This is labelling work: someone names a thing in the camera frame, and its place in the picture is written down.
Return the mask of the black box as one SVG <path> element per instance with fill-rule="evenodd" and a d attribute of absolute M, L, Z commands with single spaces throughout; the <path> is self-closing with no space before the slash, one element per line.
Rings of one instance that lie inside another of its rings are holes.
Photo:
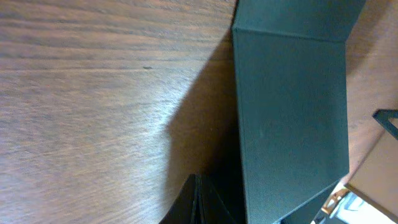
<path fill-rule="evenodd" d="M 240 1 L 232 27 L 248 223 L 277 223 L 349 171 L 349 0 Z"/>

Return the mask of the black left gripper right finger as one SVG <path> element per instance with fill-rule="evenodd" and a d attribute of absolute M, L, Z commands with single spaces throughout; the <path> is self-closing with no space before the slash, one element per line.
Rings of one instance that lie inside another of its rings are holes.
<path fill-rule="evenodd" d="M 198 176 L 198 218 L 201 224 L 234 224 L 234 218 L 225 207 L 211 180 Z"/>

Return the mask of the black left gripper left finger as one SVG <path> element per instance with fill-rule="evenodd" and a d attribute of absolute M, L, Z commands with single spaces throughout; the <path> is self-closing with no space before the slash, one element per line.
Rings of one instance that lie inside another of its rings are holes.
<path fill-rule="evenodd" d="M 197 176 L 190 174 L 159 224 L 196 224 L 197 201 Z"/>

